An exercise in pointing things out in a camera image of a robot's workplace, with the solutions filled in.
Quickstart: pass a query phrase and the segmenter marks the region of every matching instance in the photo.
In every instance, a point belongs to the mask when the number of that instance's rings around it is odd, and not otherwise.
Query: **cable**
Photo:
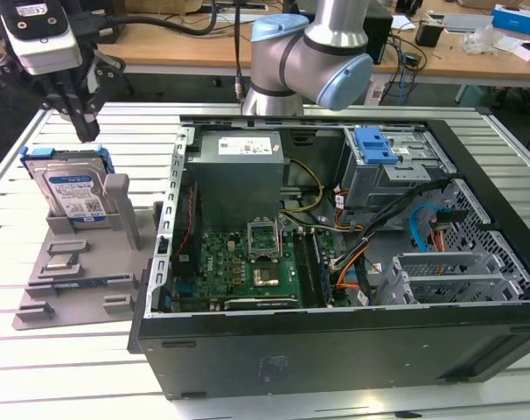
[[[331,230],[332,232],[340,232],[340,233],[346,233],[345,230],[342,230],[342,229],[338,229],[336,227],[333,227],[333,226],[327,226],[327,225],[322,225],[322,224],[314,224],[314,223],[306,223],[305,221],[301,221],[300,219],[298,219],[294,214],[291,214],[291,213],[283,213],[282,214],[284,217],[286,217],[287,219],[293,221],[294,223],[296,223],[297,225],[299,226],[304,226],[306,228],[315,228],[315,229],[323,229],[323,230]]]
[[[421,204],[415,210],[413,210],[413,213],[411,213],[411,217],[408,220],[408,226],[411,229],[411,235],[413,235],[413,239],[415,240],[416,245],[419,247],[419,249],[422,252],[429,252],[429,249],[427,248],[427,246],[425,245],[424,241],[422,240],[421,235],[419,234],[419,230],[416,227],[416,215],[423,208],[429,208],[430,210],[433,210],[434,213],[436,213],[438,210],[440,210],[439,207],[436,207],[433,204]]]
[[[176,251],[174,258],[177,258],[179,256],[185,244],[187,243],[187,239],[189,238],[191,231],[192,231],[192,225],[193,225],[193,187],[192,186],[189,187],[189,210],[188,212],[189,212],[189,222],[187,223],[187,231],[185,232],[184,239],[182,240],[181,245],[179,245],[178,251]]]
[[[433,230],[430,230],[430,240],[432,241],[432,245],[434,245],[436,251],[440,252],[440,249],[438,248],[438,242],[436,242],[436,237],[434,236]]]
[[[405,43],[405,44],[407,44],[409,46],[414,47],[414,49],[416,49],[422,55],[422,58],[419,61],[417,66],[411,66],[410,64],[407,63],[405,52],[402,49],[402,43]],[[386,96],[393,96],[393,97],[400,98],[400,104],[401,104],[402,102],[404,103],[404,102],[406,102],[408,100],[409,95],[415,89],[416,75],[427,65],[428,57],[427,57],[426,53],[421,48],[419,48],[417,45],[407,41],[406,39],[403,39],[403,38],[393,34],[393,32],[390,32],[390,40],[387,42],[387,45],[392,46],[395,49],[395,52],[397,53],[397,69],[395,70],[393,78],[391,79],[391,81],[387,85],[386,90],[384,90],[384,93],[382,94],[382,96],[380,98],[380,101],[383,101],[386,98]],[[403,81],[404,81],[404,78],[405,78],[405,69],[407,69],[407,70],[409,70],[409,72],[411,72],[411,82],[410,82],[410,87],[409,87],[407,93],[405,94],[404,101],[403,101],[403,99],[402,99],[403,98],[403,89],[405,88],[405,83]],[[393,85],[395,83],[395,79],[397,79],[397,76],[400,73],[401,73],[401,77],[400,77],[400,80],[399,80],[400,94],[390,94],[389,91],[393,87]]]
[[[341,190],[339,192],[336,192],[335,195],[346,195],[349,193],[349,190],[348,189],[344,189],[344,190]],[[362,225],[355,225],[354,227],[351,226],[351,225],[344,225],[340,222],[340,218],[341,218],[341,214],[343,214],[343,209],[339,209],[336,213],[335,213],[335,226],[339,229],[344,229],[344,230],[351,230],[351,228],[357,228],[357,229],[363,229],[364,227]]]
[[[201,37],[211,33],[211,31],[216,26],[217,19],[217,7],[216,1],[211,0],[211,21],[206,28],[203,29],[192,29],[181,24],[175,24],[164,19],[159,19],[157,17],[148,17],[148,16],[122,16],[122,17],[112,17],[108,16],[106,18],[106,23],[101,26],[100,29],[115,28],[119,25],[133,25],[133,24],[144,24],[144,25],[154,25],[160,26],[165,29],[171,29],[173,31],[186,33],[188,35],[193,35],[195,37]]]
[[[353,284],[353,283],[343,283],[343,280],[345,279],[345,276],[346,276],[346,272],[351,268],[351,266],[354,264],[354,262],[356,261],[356,259],[361,256],[362,254],[364,254],[364,251],[366,251],[368,249],[368,246],[369,246],[369,243],[368,243],[368,240],[366,241],[363,241],[361,243],[362,246],[364,246],[364,248],[362,248],[352,259],[351,261],[349,261],[349,263],[343,268],[343,270],[341,271],[341,273],[338,275],[338,280],[337,280],[337,289],[360,289],[360,286],[358,286],[357,284]]]
[[[440,231],[440,248],[442,252],[446,252],[446,241],[443,239],[443,230]]]
[[[411,204],[417,195],[425,193],[431,190],[442,189],[451,182],[452,178],[441,178],[436,181],[427,182],[425,184],[419,184],[407,192],[403,193],[386,206],[381,208],[377,214],[370,220],[370,222],[360,232],[360,239],[370,239],[376,230],[387,223],[390,219],[395,217],[397,214],[402,213]],[[336,258],[333,262],[335,266],[339,266],[347,258],[354,255],[359,250],[360,243],[348,252]]]
[[[240,104],[243,103],[246,98],[246,88],[243,83],[243,75],[241,73],[240,65],[240,27],[241,27],[241,0],[235,0],[236,9],[234,12],[234,52],[236,55],[236,76],[234,78],[234,91],[236,93],[236,99]]]
[[[308,166],[303,164],[301,161],[296,159],[291,159],[291,163],[295,163],[299,165],[301,168],[303,168],[306,172],[310,174],[312,178],[317,182],[317,188],[319,188],[319,193],[317,194],[317,197],[315,201],[308,206],[304,207],[294,207],[294,208],[282,208],[279,210],[280,213],[286,214],[286,213],[302,213],[302,212],[309,212],[319,206],[319,203],[321,203],[321,199],[324,197],[324,186],[321,184],[321,181],[317,177],[317,175],[314,173],[312,169],[310,169]]]
[[[406,24],[402,24],[399,28],[397,28],[397,33],[401,32],[401,31],[409,31],[409,29],[403,29],[404,26],[411,25],[411,24],[421,24],[422,22],[424,22],[424,19],[411,20],[410,22],[407,22]]]

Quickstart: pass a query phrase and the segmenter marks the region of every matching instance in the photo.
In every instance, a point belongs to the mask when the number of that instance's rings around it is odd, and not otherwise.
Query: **power supply label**
[[[100,198],[92,193],[94,181],[89,176],[50,177],[49,183],[72,221],[103,221],[106,218]]]
[[[219,155],[272,155],[269,137],[222,137]]]

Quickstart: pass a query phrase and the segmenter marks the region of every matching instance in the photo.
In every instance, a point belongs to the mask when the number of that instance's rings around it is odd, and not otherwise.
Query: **robotic arm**
[[[367,7],[368,0],[319,0],[312,24],[290,14],[258,19],[243,114],[299,116],[302,96],[334,110],[353,104],[373,71],[362,29]]]
[[[57,109],[83,143],[100,133],[96,116],[125,68],[97,50],[98,35],[79,0],[0,0],[0,80]]]
[[[113,19],[81,12],[80,0],[0,0],[0,80],[40,97],[71,121],[79,139],[100,133],[96,117],[118,85],[125,63],[98,51],[93,39],[116,24],[159,25],[206,35],[204,30],[152,17]],[[368,0],[319,0],[313,24],[300,15],[270,15],[254,23],[251,89],[245,115],[297,116],[302,96],[328,109],[351,105],[368,86],[373,61],[362,29]]]

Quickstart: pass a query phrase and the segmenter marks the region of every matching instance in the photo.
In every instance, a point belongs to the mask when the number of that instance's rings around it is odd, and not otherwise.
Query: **black power cable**
[[[234,51],[236,54],[236,77],[235,90],[238,102],[242,102],[246,97],[246,89],[244,87],[243,75],[241,74],[240,65],[240,27],[241,27],[241,0],[235,0],[236,10],[234,13]]]
[[[123,17],[107,17],[105,24],[101,26],[101,29],[115,28],[119,25],[133,25],[133,24],[142,24],[142,25],[154,25],[160,26],[165,29],[171,29],[173,31],[186,33],[187,35],[192,35],[194,37],[202,37],[211,33],[216,26],[218,9],[216,7],[216,1],[211,0],[211,21],[206,28],[203,29],[192,29],[181,24],[175,24],[167,20],[159,19],[157,17],[148,17],[148,16],[123,16]]]

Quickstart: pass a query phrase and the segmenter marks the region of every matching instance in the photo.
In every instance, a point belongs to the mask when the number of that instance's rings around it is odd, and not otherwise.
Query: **orange wire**
[[[341,190],[341,191],[337,192],[335,195],[343,195],[343,194],[347,194],[348,192],[349,192],[349,190],[345,189],[345,190]],[[351,230],[351,226],[350,225],[344,225],[344,224],[342,224],[339,221],[342,213],[343,213],[343,210],[339,209],[337,211],[337,213],[335,214],[335,226],[337,228],[339,228],[339,229]],[[364,226],[356,225],[356,228],[359,229],[359,230],[362,230],[362,229],[364,229]]]
[[[343,270],[341,271],[341,274],[338,275],[337,289],[360,289],[360,286],[358,286],[357,284],[343,283],[343,279],[345,279],[346,272],[351,268],[351,266],[354,264],[356,259],[362,254],[364,254],[364,251],[366,251],[367,249],[368,249],[368,244],[358,254],[356,254],[351,259],[351,261],[349,261],[349,263],[343,268]]]
[[[440,245],[442,247],[442,252],[446,250],[446,242],[443,239],[443,230],[440,231]]]
[[[440,252],[440,249],[438,249],[438,244],[436,242],[436,238],[434,236],[434,231],[430,231],[430,240],[432,241],[432,245],[434,245],[434,248],[436,248],[436,251]]]

